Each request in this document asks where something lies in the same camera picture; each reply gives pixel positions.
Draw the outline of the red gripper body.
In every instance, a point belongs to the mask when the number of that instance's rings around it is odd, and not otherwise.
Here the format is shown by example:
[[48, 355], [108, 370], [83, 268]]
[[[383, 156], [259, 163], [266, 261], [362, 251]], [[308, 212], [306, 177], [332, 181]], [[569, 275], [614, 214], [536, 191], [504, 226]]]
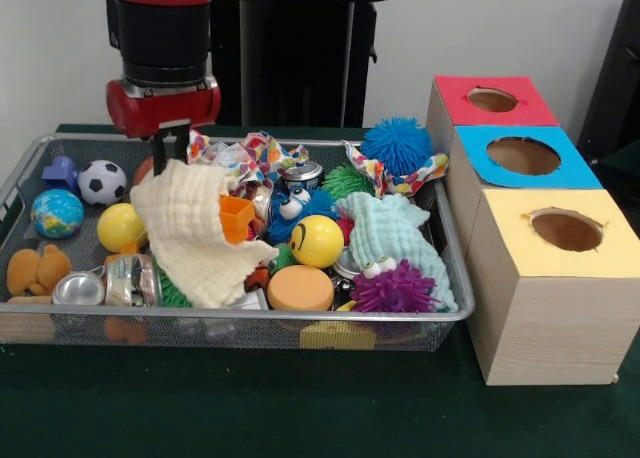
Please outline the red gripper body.
[[213, 76], [179, 88], [140, 87], [120, 79], [107, 84], [106, 104], [120, 132], [128, 138], [146, 138], [168, 128], [214, 123], [221, 95]]

